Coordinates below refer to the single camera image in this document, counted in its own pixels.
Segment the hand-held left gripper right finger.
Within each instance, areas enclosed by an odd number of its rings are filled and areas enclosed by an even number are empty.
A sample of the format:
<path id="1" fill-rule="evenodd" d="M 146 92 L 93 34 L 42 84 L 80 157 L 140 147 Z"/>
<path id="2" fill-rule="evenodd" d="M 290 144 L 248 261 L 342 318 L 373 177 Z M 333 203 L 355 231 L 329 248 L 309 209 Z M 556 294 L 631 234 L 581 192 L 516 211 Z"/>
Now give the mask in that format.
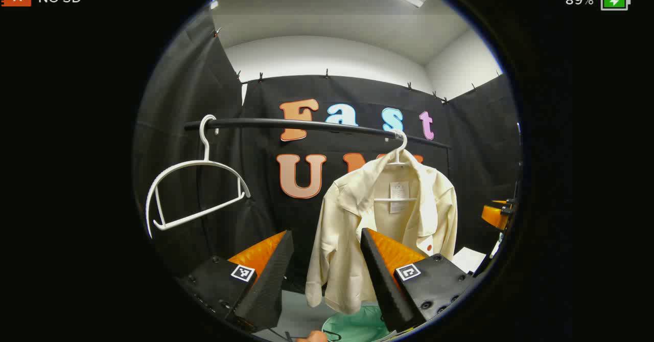
<path id="1" fill-rule="evenodd" d="M 441 254 L 422 256 L 370 228 L 360 249 L 386 327 L 396 332 L 439 319 L 474 279 Z"/>

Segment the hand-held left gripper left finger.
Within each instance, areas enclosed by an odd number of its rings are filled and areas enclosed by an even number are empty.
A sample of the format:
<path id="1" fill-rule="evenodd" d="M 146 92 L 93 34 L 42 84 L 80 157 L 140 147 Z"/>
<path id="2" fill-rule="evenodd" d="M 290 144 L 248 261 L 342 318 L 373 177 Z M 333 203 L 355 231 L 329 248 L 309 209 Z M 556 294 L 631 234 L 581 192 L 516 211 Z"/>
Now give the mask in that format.
<path id="1" fill-rule="evenodd" d="M 229 259 L 213 256 L 177 282 L 214 319 L 256 333 L 278 324 L 293 252 L 292 231 L 285 230 Z"/>

